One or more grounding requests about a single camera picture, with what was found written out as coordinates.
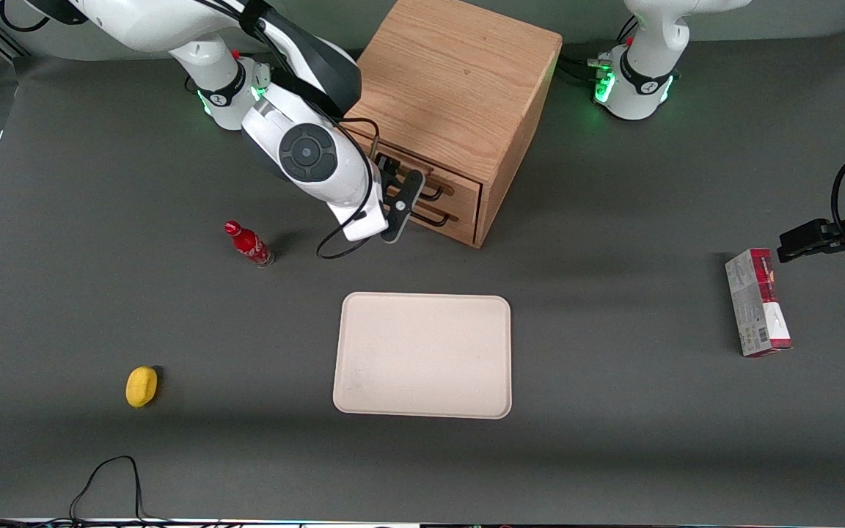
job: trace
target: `yellow object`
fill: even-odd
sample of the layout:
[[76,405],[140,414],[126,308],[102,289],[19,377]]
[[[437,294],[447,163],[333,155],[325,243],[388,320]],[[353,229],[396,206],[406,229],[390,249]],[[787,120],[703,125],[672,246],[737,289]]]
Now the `yellow object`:
[[132,407],[140,408],[155,397],[158,388],[158,373],[152,367],[138,367],[126,381],[126,401]]

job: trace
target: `black metal handle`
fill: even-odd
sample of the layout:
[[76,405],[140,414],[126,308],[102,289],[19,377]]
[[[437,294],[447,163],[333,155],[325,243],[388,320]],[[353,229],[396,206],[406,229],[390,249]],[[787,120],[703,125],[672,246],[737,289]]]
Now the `black metal handle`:
[[425,200],[427,202],[435,202],[442,196],[442,185],[439,185],[439,189],[436,189],[435,193],[426,194],[420,193],[420,200]]
[[416,220],[424,221],[426,224],[432,225],[432,227],[443,227],[443,225],[446,225],[446,224],[449,223],[449,215],[448,214],[443,214],[442,220],[439,220],[439,221],[429,220],[428,218],[424,217],[422,214],[419,214],[419,213],[412,213],[412,217],[415,218]]

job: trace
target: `gray tabletop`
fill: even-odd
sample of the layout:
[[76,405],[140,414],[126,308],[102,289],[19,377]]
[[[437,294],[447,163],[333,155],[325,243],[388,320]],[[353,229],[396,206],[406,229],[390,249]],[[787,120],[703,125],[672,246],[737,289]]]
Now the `gray tabletop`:
[[[324,204],[207,120],[175,61],[21,63],[0,143],[0,516],[62,514],[130,454],[168,517],[845,525],[845,256],[778,267],[795,349],[761,360],[738,352],[722,268],[828,214],[845,34],[695,43],[681,70],[637,123],[558,76],[483,250],[412,227],[326,262]],[[274,267],[235,254],[231,218]],[[509,417],[336,411],[356,290],[506,297]],[[141,364],[164,391],[134,411]],[[81,514],[131,515],[128,468],[96,486]]]

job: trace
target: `red and white box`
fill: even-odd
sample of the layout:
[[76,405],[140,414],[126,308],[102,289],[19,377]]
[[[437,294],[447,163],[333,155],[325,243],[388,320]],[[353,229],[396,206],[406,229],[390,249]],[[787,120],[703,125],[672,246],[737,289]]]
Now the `red and white box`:
[[770,249],[755,248],[725,264],[742,355],[758,358],[791,348],[791,335],[775,296]]

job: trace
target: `wooden cabinet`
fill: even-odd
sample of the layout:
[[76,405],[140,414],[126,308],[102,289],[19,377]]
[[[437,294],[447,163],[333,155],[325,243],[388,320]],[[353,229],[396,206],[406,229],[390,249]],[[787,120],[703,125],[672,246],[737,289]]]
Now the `wooden cabinet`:
[[[427,178],[418,224],[481,247],[536,132],[563,39],[459,0],[398,0],[363,51],[349,117]],[[348,123],[368,150],[373,129]]]

